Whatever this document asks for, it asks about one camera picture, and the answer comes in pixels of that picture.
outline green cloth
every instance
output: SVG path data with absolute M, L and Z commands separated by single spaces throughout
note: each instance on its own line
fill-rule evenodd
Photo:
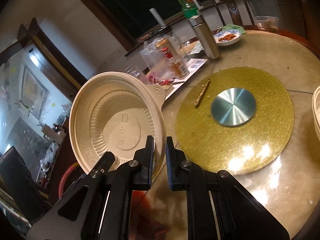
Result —
M 228 30 L 239 30 L 242 34 L 245 34 L 245 30 L 243 27 L 234 25 L 234 24 L 227 24 L 226 26 L 222 27 L 222 31 L 228 31 Z

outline metal screw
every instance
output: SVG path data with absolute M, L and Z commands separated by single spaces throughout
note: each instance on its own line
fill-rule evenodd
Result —
M 191 162 L 190 162 L 190 161 L 187 161 L 187 160 L 182 161 L 181 164 L 182 164 L 183 167 L 189 167 L 189 166 L 191 166 Z
M 227 172 L 225 170 L 219 171 L 218 174 L 223 178 L 226 178 L 229 176 L 229 172 Z
M 99 170 L 93 170 L 93 171 L 90 172 L 90 176 L 91 176 L 92 178 L 97 178 L 97 177 L 99 177 L 101 174 L 102 174 L 102 172 L 99 171 Z
M 129 161 L 129 166 L 131 166 L 131 167 L 135 167 L 135 166 L 137 166 L 138 164 L 139 164 L 139 162 L 136 161 L 136 160 Z

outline framed picture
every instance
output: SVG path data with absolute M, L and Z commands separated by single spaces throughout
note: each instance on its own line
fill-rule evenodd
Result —
M 30 112 L 38 120 L 40 119 L 47 94 L 48 90 L 25 65 L 22 77 L 21 101 L 29 107 Z

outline black chair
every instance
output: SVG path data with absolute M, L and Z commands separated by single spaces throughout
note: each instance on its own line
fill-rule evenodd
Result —
M 222 21 L 222 24 L 226 25 L 216 1 L 212 0 L 212 2 L 214 3 L 214 6 L 217 9 L 217 12 L 219 14 L 220 20 Z M 248 12 L 249 18 L 251 20 L 251 23 L 252 23 L 252 25 L 254 25 L 254 21 L 253 21 L 251 12 L 249 10 L 248 3 L 247 3 L 246 0 L 243 0 L 243 2 L 244 2 L 245 8 L 247 9 L 247 12 Z M 226 3 L 227 8 L 229 10 L 229 13 L 230 13 L 230 16 L 231 16 L 233 24 L 239 25 L 239 26 L 243 26 L 244 24 L 242 22 L 242 19 L 241 19 L 241 16 L 240 16 L 239 9 L 238 9 L 238 6 L 236 4 L 236 1 L 235 0 L 225 0 L 225 3 Z

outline white blue bowl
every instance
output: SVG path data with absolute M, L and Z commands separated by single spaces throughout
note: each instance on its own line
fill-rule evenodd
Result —
M 228 34 L 234 34 L 236 37 L 234 37 L 231 41 L 219 41 L 219 38 L 222 38 Z M 216 43 L 218 46 L 229 46 L 231 44 L 234 44 L 236 42 L 238 42 L 241 38 L 241 31 L 239 30 L 227 30 L 227 31 L 222 31 L 219 33 L 216 33 L 215 35 L 213 35 Z

